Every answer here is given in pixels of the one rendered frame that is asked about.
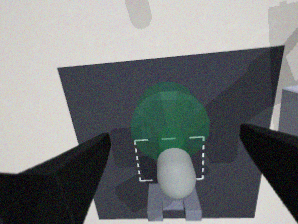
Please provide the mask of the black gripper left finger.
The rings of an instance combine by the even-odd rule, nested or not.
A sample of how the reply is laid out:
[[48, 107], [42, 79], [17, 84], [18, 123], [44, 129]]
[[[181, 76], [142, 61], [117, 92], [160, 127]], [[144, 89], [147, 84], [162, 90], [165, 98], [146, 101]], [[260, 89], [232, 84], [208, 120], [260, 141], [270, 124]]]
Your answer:
[[0, 224], [84, 224], [110, 148], [102, 133], [18, 174], [0, 173]]

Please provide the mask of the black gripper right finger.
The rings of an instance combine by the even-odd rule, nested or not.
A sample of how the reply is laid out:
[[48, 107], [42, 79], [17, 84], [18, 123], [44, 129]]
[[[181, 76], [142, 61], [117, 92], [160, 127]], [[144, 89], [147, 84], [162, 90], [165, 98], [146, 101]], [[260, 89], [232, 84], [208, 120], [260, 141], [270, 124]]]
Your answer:
[[298, 223], [298, 136], [246, 123], [239, 138]]

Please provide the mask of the dark grey flat mat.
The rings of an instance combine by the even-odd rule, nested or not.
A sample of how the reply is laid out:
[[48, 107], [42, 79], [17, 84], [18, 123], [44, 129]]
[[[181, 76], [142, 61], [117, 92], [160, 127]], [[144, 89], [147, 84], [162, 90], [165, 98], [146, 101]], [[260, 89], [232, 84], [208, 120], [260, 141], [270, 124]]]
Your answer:
[[185, 86], [210, 120], [208, 138], [191, 156], [202, 219], [255, 218], [262, 172], [240, 125], [270, 129], [284, 46], [57, 68], [78, 144], [110, 136], [94, 195], [99, 220], [148, 218], [157, 160], [138, 149], [130, 123], [141, 95], [160, 82]]

